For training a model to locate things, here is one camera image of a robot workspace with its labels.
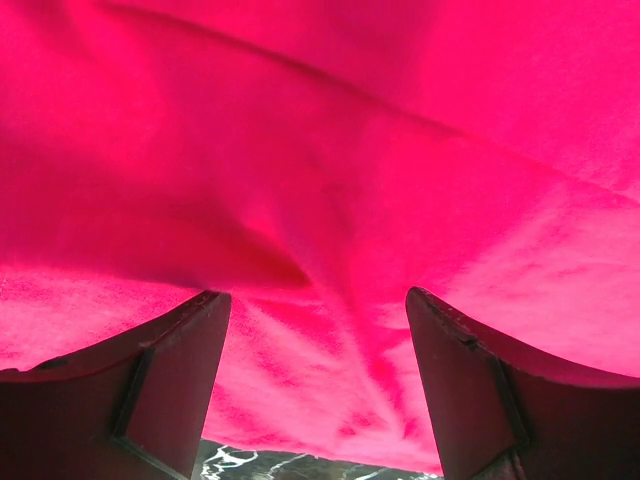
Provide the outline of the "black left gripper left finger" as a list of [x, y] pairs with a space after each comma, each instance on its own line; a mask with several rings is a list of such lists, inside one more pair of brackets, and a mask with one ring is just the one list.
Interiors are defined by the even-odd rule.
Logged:
[[4, 479], [188, 479], [231, 298], [166, 314], [36, 367], [1, 373]]

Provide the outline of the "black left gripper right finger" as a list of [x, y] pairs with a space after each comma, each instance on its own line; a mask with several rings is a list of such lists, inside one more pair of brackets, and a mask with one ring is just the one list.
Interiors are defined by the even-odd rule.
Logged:
[[445, 478], [638, 478], [638, 378], [544, 352], [418, 287], [406, 311]]

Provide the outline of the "red t shirt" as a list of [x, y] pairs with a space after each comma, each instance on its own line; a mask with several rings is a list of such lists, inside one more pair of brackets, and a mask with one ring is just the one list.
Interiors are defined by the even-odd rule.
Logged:
[[1, 364], [234, 300], [207, 439], [440, 468], [413, 286], [639, 373], [635, 1], [5, 1]]

